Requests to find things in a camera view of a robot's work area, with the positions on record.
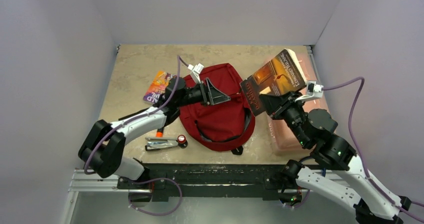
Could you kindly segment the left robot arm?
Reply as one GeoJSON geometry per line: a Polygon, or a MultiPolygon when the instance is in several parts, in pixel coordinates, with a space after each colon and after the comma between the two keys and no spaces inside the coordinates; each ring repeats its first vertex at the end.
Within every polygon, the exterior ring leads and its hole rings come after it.
{"type": "Polygon", "coordinates": [[[197,103],[214,106],[230,100],[231,97],[217,89],[209,78],[187,87],[182,77],[173,77],[151,107],[114,122],[103,119],[96,121],[77,155],[84,161],[84,169],[91,168],[92,173],[102,178],[111,175],[127,178],[136,188],[142,189],[148,185],[149,175],[140,161],[123,156],[125,146],[150,131],[174,122],[180,115],[181,107],[197,103]]]}

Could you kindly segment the red backpack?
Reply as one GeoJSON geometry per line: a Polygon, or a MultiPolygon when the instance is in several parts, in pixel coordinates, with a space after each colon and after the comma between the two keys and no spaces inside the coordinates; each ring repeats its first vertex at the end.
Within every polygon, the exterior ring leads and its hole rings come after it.
{"type": "Polygon", "coordinates": [[[241,76],[230,63],[222,63],[204,68],[200,77],[209,78],[218,90],[230,96],[230,101],[181,107],[182,126],[192,138],[212,151],[242,155],[243,145],[255,130],[256,118],[241,91],[241,76]]]}

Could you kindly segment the dark orange paperback book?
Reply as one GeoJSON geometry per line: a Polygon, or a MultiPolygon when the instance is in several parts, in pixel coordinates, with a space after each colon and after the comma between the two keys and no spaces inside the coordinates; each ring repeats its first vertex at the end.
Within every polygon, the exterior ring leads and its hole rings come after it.
{"type": "Polygon", "coordinates": [[[270,61],[240,83],[249,109],[256,117],[265,111],[259,95],[281,96],[290,91],[300,91],[307,79],[296,53],[283,49],[270,61]]]}

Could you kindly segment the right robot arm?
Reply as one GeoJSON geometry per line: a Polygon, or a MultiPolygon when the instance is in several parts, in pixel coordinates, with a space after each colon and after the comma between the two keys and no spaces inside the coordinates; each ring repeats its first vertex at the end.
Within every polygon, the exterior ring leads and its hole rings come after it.
{"type": "Polygon", "coordinates": [[[306,188],[344,207],[355,215],[359,224],[402,224],[399,214],[406,213],[411,200],[398,196],[384,187],[362,165],[356,150],[334,133],[338,123],[325,109],[305,112],[297,100],[301,93],[290,91],[275,96],[260,94],[266,113],[273,120],[283,120],[310,157],[328,171],[332,171],[348,185],[341,185],[321,176],[299,161],[290,159],[274,182],[282,191],[306,188]]]}

